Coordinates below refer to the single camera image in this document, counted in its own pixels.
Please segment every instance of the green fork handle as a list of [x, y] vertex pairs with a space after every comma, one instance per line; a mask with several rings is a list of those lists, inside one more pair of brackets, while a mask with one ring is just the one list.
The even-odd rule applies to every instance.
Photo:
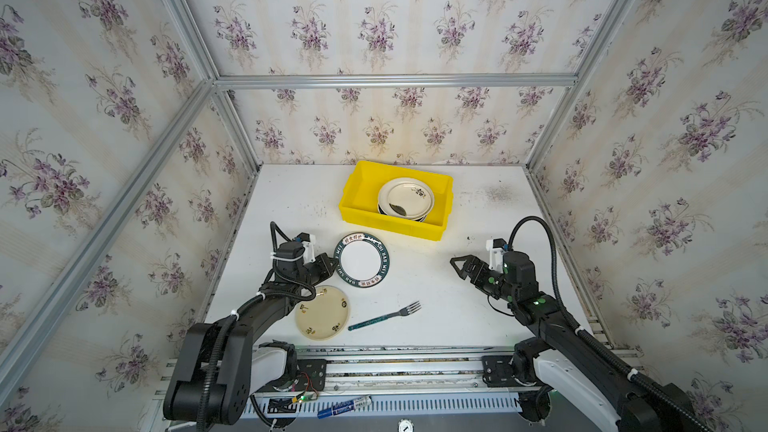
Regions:
[[400, 312], [393, 312], [391, 314], [382, 315], [381, 317], [372, 318], [369, 321], [360, 322], [359, 324], [351, 325], [347, 329], [353, 331], [356, 328], [361, 328], [361, 327], [365, 327], [367, 325], [378, 324], [379, 322], [384, 322], [388, 318], [397, 317], [398, 315], [400, 315]]

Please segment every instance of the fork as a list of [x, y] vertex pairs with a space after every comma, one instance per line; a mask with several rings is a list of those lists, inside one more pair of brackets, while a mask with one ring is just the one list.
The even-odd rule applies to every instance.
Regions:
[[421, 304], [418, 301], [416, 301], [410, 304], [408, 307], [401, 308], [400, 310], [398, 310], [398, 312], [392, 312], [391, 314], [382, 315], [381, 317], [377, 317], [377, 318], [372, 318], [369, 321], [360, 322], [359, 324], [351, 325], [347, 329], [353, 331], [356, 328], [365, 327], [367, 325], [376, 324], [378, 322], [384, 322], [388, 318], [397, 317], [398, 315], [405, 317], [407, 315], [413, 314], [414, 312], [417, 312], [421, 307], [422, 307]]

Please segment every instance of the white table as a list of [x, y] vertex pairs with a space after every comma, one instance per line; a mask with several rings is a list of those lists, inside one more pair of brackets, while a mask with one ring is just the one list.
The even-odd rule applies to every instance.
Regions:
[[[466, 254], [487, 261], [487, 239], [506, 239], [521, 218], [542, 216], [522, 168], [413, 168], [453, 177], [453, 210], [440, 242], [344, 222], [339, 201], [354, 166], [264, 166], [206, 321], [229, 315], [258, 291], [271, 267], [269, 224], [274, 220], [289, 237], [300, 232], [315, 234], [315, 254], [327, 252], [332, 256], [338, 241], [352, 232], [367, 232], [387, 247], [392, 262], [379, 284], [355, 288], [336, 274], [323, 283], [347, 294], [351, 307], [347, 326], [394, 312], [414, 301], [421, 302], [422, 310], [355, 331], [345, 327], [327, 341], [311, 341], [296, 327], [294, 314], [298, 308], [294, 308], [288, 317], [274, 323], [259, 342], [274, 339], [320, 347], [511, 347], [531, 337], [531, 332], [513, 318], [491, 310], [485, 295], [468, 280], [462, 281], [448, 263], [450, 258]], [[551, 294], [549, 243], [543, 228], [527, 223], [515, 238], [514, 249], [531, 257], [540, 289]], [[589, 327], [560, 259], [558, 280], [566, 307], [576, 320]], [[504, 302], [492, 302], [496, 308], [507, 311]]]

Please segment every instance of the fork tines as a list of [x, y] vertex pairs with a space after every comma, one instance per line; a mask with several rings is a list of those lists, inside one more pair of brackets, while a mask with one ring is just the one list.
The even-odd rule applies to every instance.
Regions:
[[407, 315], [410, 315], [410, 314], [412, 314], [412, 313], [416, 312], [416, 311], [417, 311], [417, 310], [419, 310], [421, 307], [422, 307], [422, 305], [421, 305], [421, 304], [420, 304], [418, 301], [416, 301], [416, 302], [413, 302], [413, 303], [412, 303], [412, 304], [410, 304], [408, 307], [406, 307], [406, 311], [408, 312], [408, 313], [407, 313]]

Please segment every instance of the yellow plastic bin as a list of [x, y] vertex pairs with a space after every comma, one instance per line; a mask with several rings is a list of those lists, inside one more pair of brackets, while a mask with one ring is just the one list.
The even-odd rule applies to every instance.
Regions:
[[[435, 194], [435, 206], [424, 222], [379, 214], [379, 189], [399, 177], [417, 178], [427, 184]], [[452, 188], [453, 177], [361, 160], [346, 181], [339, 210], [344, 222], [350, 224], [380, 228], [428, 240], [440, 240], [448, 226], [448, 216], [451, 215]]]

